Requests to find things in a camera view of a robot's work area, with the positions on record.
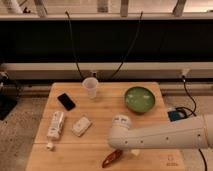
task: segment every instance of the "clear cup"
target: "clear cup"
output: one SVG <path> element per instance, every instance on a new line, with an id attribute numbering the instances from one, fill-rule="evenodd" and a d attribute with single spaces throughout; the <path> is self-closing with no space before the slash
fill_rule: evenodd
<path id="1" fill-rule="evenodd" d="M 82 86 L 87 91 L 89 98 L 94 99 L 97 94 L 98 80 L 95 77 L 85 78 Z"/>

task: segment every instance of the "bowl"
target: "bowl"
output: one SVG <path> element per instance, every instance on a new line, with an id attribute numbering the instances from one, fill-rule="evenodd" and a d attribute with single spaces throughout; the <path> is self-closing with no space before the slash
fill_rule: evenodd
<path id="1" fill-rule="evenodd" d="M 144 87 L 132 87 L 125 93 L 125 104 L 137 113 L 145 113 L 155 105 L 154 94 Z"/>

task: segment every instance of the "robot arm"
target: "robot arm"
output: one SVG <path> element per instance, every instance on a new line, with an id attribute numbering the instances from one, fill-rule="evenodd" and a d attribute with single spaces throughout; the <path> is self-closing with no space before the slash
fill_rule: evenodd
<path id="1" fill-rule="evenodd" d="M 163 125 L 130 129 L 125 115 L 113 118 L 108 143 L 116 149 L 212 148 L 213 115 L 198 116 Z"/>

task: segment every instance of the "black phone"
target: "black phone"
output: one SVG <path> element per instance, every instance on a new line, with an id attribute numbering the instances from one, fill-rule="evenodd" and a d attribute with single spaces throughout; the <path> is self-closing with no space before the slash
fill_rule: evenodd
<path id="1" fill-rule="evenodd" d="M 75 107 L 75 103 L 69 98 L 66 93 L 63 93 L 58 96 L 58 100 L 68 111 Z"/>

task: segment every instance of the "black cable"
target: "black cable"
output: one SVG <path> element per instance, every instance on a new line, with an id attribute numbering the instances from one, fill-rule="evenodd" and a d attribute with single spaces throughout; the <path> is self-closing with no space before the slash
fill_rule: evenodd
<path id="1" fill-rule="evenodd" d="M 201 149 L 198 149 L 198 151 L 200 152 L 200 155 L 201 155 L 201 157 L 202 157 L 202 159 L 203 159 L 205 171 L 207 171 L 207 170 L 208 170 L 208 166 L 207 166 L 206 159 L 205 159 L 205 157 L 204 157 L 204 155 L 203 155 L 203 152 L 201 151 Z"/>
<path id="2" fill-rule="evenodd" d="M 197 114 L 195 113 L 195 111 L 196 111 L 196 109 L 197 109 L 196 101 L 194 100 L 194 98 L 191 96 L 191 94 L 190 94 L 190 93 L 188 92 L 188 90 L 187 90 L 187 87 L 186 87 L 186 78 L 185 78 L 185 76 L 182 77 L 182 80 L 183 80 L 184 90 L 185 90 L 186 94 L 188 95 L 188 97 L 192 100 L 192 102 L 193 102 L 193 104 L 194 104 L 194 109 L 191 110 L 191 109 L 189 109 L 189 108 L 187 108 L 187 107 L 180 107 L 180 108 L 184 108 L 184 109 L 187 109 L 187 110 L 191 111 L 191 114 L 190 114 L 190 115 L 194 115 L 194 116 L 196 117 L 196 116 L 197 116 Z M 200 155 L 201 155 L 201 157 L 202 157 L 202 159 L 203 159 L 204 169 L 205 169 L 205 171 L 207 171 L 207 170 L 208 170 L 208 166 L 207 166 L 206 159 L 205 159 L 205 157 L 204 157 L 204 155 L 203 155 L 203 152 L 201 151 L 201 149 L 198 149 L 198 151 L 199 151 L 199 153 L 200 153 Z"/>
<path id="3" fill-rule="evenodd" d="M 196 103 L 196 101 L 194 100 L 194 98 L 191 96 L 191 94 L 190 94 L 190 93 L 188 92 L 188 90 L 187 90 L 187 87 L 186 87 L 186 78 L 185 78 L 185 76 L 182 76 L 182 80 L 183 80 L 184 90 L 185 90 L 187 96 L 192 100 L 192 102 L 193 102 L 193 104 L 194 104 L 194 109 L 193 109 L 192 111 L 195 113 L 195 111 L 196 111 L 196 109 L 197 109 L 197 103 Z"/>
<path id="4" fill-rule="evenodd" d="M 71 18 L 70 18 L 70 15 L 69 15 L 69 12 L 68 12 L 68 11 L 66 11 L 65 14 L 67 15 L 68 21 L 69 21 L 70 39 L 71 39 L 73 57 L 75 58 L 75 64 L 76 64 L 76 66 L 77 66 L 79 75 L 81 76 L 82 79 L 84 79 L 84 76 L 83 76 L 83 74 L 81 73 L 80 67 L 79 67 L 79 65 L 78 65 L 78 58 L 77 58 L 77 56 L 76 56 Z"/>
<path id="5" fill-rule="evenodd" d="M 28 1 L 28 0 L 23 0 L 23 1 L 19 4 L 19 6 L 21 7 L 21 6 L 24 5 L 27 1 Z"/>
<path id="6" fill-rule="evenodd" d="M 192 109 L 190 109 L 190 108 L 188 108 L 188 107 L 185 107 L 185 106 L 176 107 L 175 109 L 176 109 L 177 111 L 178 111 L 179 109 L 183 109 L 183 110 L 186 109 L 186 110 L 188 110 L 189 112 L 191 112 L 189 115 L 186 115 L 186 118 L 190 117 L 191 115 L 197 116 L 196 113 L 192 111 Z"/>
<path id="7" fill-rule="evenodd" d="M 135 42 L 138 39 L 138 35 L 140 33 L 142 16 L 143 16 L 143 11 L 141 11 L 141 15 L 140 15 L 140 18 L 138 20 L 138 27 L 137 27 L 137 30 L 136 30 L 136 33 L 135 33 L 135 37 L 132 40 L 132 43 L 130 44 L 130 46 L 129 46 L 128 50 L 127 50 L 127 53 L 126 53 L 125 57 L 122 59 L 121 64 L 119 65 L 118 69 L 108 78 L 109 80 L 112 79 L 120 71 L 121 67 L 123 66 L 124 62 L 126 61 L 126 59 L 128 58 L 129 54 L 131 53 L 133 47 L 135 46 Z"/>

